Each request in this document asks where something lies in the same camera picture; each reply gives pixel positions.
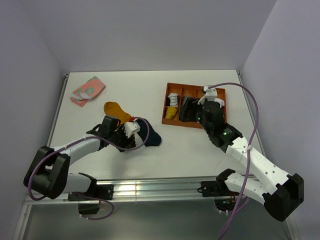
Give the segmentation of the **mustard yellow striped sock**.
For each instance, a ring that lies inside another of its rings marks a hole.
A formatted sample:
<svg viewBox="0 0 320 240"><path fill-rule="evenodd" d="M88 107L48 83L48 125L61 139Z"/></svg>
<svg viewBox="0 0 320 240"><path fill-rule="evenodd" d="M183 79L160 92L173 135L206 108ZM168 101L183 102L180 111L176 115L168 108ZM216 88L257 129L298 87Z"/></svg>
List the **mustard yellow striped sock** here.
<svg viewBox="0 0 320 240"><path fill-rule="evenodd" d="M133 122L132 116L123 111L123 109L117 102L106 102L104 104L103 110L106 115L119 119L120 123L117 124L117 128L119 128L120 125L125 125L127 122Z"/></svg>

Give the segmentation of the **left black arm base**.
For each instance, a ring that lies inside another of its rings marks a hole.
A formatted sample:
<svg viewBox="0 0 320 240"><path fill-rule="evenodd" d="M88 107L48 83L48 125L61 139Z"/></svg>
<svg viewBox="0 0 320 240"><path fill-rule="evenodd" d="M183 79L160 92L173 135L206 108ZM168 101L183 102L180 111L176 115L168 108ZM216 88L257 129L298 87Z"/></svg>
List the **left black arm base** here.
<svg viewBox="0 0 320 240"><path fill-rule="evenodd" d="M80 217L98 221L110 217L115 210L115 206L110 200L113 199L114 185L96 185L85 193L72 192L68 194L68 202L78 202L78 213ZM102 209L102 204L110 206L110 212L104 216L96 216Z"/></svg>

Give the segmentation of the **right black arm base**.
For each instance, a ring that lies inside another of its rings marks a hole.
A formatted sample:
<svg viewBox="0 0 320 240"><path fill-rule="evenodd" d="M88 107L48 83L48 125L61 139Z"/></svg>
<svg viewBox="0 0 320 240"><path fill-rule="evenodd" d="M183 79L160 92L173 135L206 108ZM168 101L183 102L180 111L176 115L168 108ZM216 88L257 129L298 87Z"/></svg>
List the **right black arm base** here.
<svg viewBox="0 0 320 240"><path fill-rule="evenodd" d="M197 192L204 198L213 197L215 207L219 211L230 212L236 205L237 194L230 191L222 181L202 181Z"/></svg>

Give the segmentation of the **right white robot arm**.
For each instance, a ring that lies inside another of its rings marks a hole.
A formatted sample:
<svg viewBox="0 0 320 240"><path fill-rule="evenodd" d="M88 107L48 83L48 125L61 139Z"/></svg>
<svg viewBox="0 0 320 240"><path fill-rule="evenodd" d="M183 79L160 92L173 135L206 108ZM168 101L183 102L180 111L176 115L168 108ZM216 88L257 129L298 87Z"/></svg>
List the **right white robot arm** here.
<svg viewBox="0 0 320 240"><path fill-rule="evenodd" d="M297 173L277 167L262 153L250 146L243 134L225 122L216 101L201 102L185 97L180 107L183 122L198 122L209 140L224 153L236 159L257 178L245 180L233 169L226 169L216 178L216 189L222 195L240 192L261 203L277 221L283 222L304 201L304 179Z"/></svg>

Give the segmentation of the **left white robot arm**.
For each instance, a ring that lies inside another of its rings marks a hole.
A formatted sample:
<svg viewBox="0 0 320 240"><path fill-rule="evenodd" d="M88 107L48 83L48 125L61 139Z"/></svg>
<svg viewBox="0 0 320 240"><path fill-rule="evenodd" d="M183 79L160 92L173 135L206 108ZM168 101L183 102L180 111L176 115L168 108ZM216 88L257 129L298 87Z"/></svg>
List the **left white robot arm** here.
<svg viewBox="0 0 320 240"><path fill-rule="evenodd" d="M80 194L86 200L99 195L97 179L85 174L70 174L69 168L85 156L111 145L120 152L135 148L134 134L140 131L136 121L121 123L106 115L101 124L71 143L59 147L42 146L38 149L23 184L34 201L56 199L63 193Z"/></svg>

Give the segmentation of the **pink green patterned socks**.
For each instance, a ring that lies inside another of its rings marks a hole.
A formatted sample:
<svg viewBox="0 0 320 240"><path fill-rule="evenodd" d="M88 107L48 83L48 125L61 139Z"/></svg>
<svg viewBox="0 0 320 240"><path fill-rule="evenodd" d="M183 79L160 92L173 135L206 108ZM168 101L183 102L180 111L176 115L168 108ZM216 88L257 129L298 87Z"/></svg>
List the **pink green patterned socks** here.
<svg viewBox="0 0 320 240"><path fill-rule="evenodd" d="M106 85L97 76L94 76L75 89L69 99L74 104L83 107L87 102L96 98L105 87Z"/></svg>

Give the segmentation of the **yellow rolled sock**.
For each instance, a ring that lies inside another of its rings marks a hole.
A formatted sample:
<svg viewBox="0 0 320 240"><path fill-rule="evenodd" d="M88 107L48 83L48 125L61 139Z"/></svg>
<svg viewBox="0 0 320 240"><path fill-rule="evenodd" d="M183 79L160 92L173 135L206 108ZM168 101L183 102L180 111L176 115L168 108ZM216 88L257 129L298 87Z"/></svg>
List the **yellow rolled sock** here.
<svg viewBox="0 0 320 240"><path fill-rule="evenodd" d="M168 106L165 113L165 119L167 120L178 120L178 109L174 106Z"/></svg>

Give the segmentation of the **black white striped rolled sock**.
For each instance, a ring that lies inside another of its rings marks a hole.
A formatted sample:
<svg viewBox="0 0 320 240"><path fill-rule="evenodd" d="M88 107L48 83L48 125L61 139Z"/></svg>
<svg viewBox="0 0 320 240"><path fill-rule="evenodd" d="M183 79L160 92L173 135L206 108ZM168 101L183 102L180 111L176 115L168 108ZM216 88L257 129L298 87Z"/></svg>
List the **black white striped rolled sock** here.
<svg viewBox="0 0 320 240"><path fill-rule="evenodd" d="M170 93L166 97L166 105L170 107L178 107L179 101L178 101L178 94L177 93Z"/></svg>

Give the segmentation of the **orange divided tray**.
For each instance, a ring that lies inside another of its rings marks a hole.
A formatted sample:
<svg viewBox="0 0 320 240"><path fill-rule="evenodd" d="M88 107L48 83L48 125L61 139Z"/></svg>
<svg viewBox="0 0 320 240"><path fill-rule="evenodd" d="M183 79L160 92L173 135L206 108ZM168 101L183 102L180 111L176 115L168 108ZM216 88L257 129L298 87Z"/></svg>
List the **orange divided tray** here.
<svg viewBox="0 0 320 240"><path fill-rule="evenodd" d="M201 114L218 126L227 124L227 101L224 88L167 83L161 123L197 128Z"/></svg>

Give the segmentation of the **upper white rolled sock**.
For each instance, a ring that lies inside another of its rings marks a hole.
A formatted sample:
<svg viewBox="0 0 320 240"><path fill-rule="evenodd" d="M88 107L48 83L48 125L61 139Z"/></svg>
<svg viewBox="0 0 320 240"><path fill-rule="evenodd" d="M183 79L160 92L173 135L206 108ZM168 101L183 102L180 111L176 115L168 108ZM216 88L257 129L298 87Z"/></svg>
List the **upper white rolled sock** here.
<svg viewBox="0 0 320 240"><path fill-rule="evenodd" d="M225 106L225 101L223 99L216 98L214 101L219 103L220 108L223 108Z"/></svg>

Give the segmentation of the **navy blue sock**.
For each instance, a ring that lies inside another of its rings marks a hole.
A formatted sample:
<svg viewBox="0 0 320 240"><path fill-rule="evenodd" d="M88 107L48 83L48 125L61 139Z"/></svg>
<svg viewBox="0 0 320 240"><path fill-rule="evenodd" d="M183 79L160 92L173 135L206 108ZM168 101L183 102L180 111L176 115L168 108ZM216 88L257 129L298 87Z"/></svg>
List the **navy blue sock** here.
<svg viewBox="0 0 320 240"><path fill-rule="evenodd" d="M140 130L137 132L146 147L159 147L162 143L161 136L153 129L151 124L145 120L137 119Z"/></svg>

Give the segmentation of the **aluminium front rail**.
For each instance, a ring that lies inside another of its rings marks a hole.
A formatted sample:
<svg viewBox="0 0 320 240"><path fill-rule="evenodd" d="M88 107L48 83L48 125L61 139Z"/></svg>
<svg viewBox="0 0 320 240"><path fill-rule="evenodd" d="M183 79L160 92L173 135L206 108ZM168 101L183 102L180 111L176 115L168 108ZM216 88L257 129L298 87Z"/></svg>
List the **aluminium front rail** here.
<svg viewBox="0 0 320 240"><path fill-rule="evenodd" d="M214 181L215 177L154 178L131 180L105 180L97 183L113 185L110 202L184 201L204 199L197 191L203 181Z"/></svg>

